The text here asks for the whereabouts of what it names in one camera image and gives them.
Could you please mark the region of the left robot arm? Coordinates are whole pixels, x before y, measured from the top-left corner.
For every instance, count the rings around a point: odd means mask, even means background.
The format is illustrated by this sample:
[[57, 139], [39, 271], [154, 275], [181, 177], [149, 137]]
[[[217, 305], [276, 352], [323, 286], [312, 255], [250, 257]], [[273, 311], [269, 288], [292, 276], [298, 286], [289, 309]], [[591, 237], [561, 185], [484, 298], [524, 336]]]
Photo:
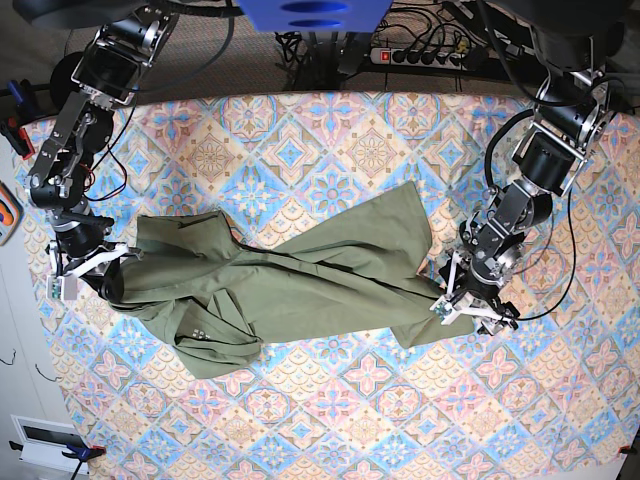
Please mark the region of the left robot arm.
[[[614, 112], [606, 71], [613, 36], [623, 33], [627, 1], [500, 1], [498, 7], [523, 21], [547, 77], [523, 94], [533, 108], [512, 117], [491, 139], [484, 159], [487, 214], [459, 226], [461, 245], [440, 269], [446, 290], [432, 305], [444, 325], [469, 316], [482, 334], [517, 328], [522, 318], [500, 290], [516, 274], [529, 231], [552, 214], [554, 198], [571, 192]], [[493, 150], [518, 122], [530, 126], [512, 156], [520, 175], [504, 187], [492, 176]]]

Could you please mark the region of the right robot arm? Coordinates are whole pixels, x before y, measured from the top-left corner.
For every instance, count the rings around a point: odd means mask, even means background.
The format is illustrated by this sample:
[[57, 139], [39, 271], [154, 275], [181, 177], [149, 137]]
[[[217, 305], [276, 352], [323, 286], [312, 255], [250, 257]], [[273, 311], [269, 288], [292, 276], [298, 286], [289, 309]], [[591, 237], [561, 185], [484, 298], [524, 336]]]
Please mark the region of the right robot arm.
[[74, 299], [78, 281], [84, 281], [102, 299], [118, 302], [124, 290], [122, 259], [142, 255], [107, 240], [114, 221], [93, 213], [85, 188], [95, 155], [111, 139], [116, 107], [133, 100], [177, 22], [177, 14], [165, 7], [141, 5], [102, 26], [77, 56], [72, 90], [26, 178], [30, 204], [45, 212], [55, 234], [46, 249], [51, 299]]

